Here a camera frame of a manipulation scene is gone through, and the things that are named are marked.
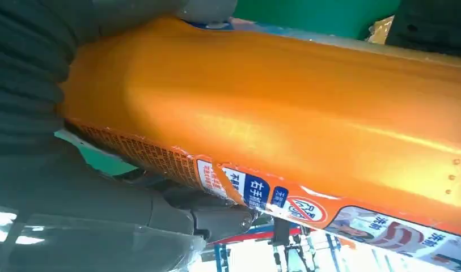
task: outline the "metal bar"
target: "metal bar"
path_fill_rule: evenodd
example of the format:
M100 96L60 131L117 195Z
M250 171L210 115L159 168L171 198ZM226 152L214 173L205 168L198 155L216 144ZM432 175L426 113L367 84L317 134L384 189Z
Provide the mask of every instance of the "metal bar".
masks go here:
M220 245L214 246L215 263L217 264L217 272L222 272L222 260L220 259Z
M327 242L329 243L329 248L331 250L332 260L334 261L334 265L336 267L336 272L340 272L339 263L337 262L337 256L335 254L335 247L332 238L329 234L325 234L325 236L327 237Z
M389 272L394 272L394 268L392 268L391 262L389 260L389 257L387 255L384 256L386 259L387 267L389 268Z
M380 264L379 258L377 257L377 252L375 249L372 249L372 254L374 255L375 263L377 264L377 267L379 267L379 271L382 271L382 265Z

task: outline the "orange plastic container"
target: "orange plastic container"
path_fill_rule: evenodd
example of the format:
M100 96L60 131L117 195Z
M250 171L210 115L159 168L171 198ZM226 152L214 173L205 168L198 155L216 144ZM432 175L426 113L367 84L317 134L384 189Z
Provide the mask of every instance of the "orange plastic container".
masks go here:
M164 18L82 49L60 111L190 186L461 267L461 59L342 44Z

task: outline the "blue label panel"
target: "blue label panel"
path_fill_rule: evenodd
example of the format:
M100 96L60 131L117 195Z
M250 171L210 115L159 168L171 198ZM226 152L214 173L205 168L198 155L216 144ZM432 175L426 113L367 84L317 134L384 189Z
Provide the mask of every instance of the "blue label panel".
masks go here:
M272 200L270 200L270 204L274 204L280 208L283 208L287 196L289 196L289 190L277 186L275 187L274 193L272 194Z
M265 180L246 174L244 188L244 202L250 208L265 210L267 199L269 198L270 186Z

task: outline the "product label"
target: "product label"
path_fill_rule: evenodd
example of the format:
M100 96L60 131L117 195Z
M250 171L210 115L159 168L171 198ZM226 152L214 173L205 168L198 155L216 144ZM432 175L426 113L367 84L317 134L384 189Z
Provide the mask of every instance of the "product label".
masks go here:
M302 197L287 198L284 209L291 217L308 222L322 222L327 218L323 207L315 201Z
M213 164L212 158L188 154L180 147L165 147L107 127L74 124L97 144L188 186L298 224L461 271L461 236L449 233L453 230L461 234L459 227L435 224L432 218L413 215L405 216L409 221L402 220L357 207L361 203L354 199L316 192L308 184L271 173L231 163ZM366 207L378 209L368 203Z
M461 237L360 207L340 210L326 231L461 271Z

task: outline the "green surface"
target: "green surface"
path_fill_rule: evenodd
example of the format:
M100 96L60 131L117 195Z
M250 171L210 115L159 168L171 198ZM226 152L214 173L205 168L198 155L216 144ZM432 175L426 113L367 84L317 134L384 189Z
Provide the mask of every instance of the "green surface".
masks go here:
M239 0L234 17L322 34L365 39L400 0Z
M55 136L62 138L76 146L82 156L85 158L85 161L98 171L102 171L108 175L115 176L136 169L135 166L125 163L114 156L109 156L103 152L88 148L80 143L76 143L61 133L57 132L55 133Z

